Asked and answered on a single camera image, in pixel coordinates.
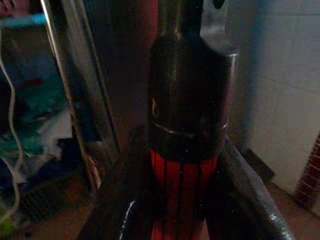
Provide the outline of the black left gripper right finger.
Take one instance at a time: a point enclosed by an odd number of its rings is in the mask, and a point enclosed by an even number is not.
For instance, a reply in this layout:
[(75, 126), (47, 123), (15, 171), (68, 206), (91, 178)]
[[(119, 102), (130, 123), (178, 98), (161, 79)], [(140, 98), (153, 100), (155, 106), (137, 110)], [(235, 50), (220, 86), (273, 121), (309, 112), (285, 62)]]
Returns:
[(262, 179), (226, 139), (209, 186), (211, 240), (293, 240), (294, 234)]

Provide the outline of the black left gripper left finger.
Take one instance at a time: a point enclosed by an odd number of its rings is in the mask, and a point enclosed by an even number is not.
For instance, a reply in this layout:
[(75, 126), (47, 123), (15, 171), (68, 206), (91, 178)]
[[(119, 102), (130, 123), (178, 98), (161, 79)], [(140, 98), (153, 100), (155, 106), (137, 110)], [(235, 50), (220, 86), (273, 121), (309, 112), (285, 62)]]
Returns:
[(149, 240), (152, 220), (152, 169), (146, 127), (128, 136), (119, 160), (107, 169), (93, 210), (79, 240)]

